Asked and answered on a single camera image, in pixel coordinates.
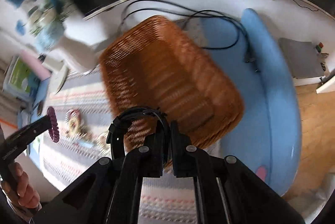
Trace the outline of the person's left hand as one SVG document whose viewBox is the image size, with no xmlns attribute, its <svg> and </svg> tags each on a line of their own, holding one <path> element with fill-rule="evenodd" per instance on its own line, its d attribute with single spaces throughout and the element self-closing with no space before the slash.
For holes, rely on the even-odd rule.
<svg viewBox="0 0 335 224">
<path fill-rule="evenodd" d="M 29 182 L 29 176 L 22 166 L 15 162 L 14 170 L 17 176 L 17 189 L 12 190 L 8 182 L 2 181 L 1 188 L 15 206 L 22 206 L 27 209 L 40 209 L 40 196 Z"/>
</svg>

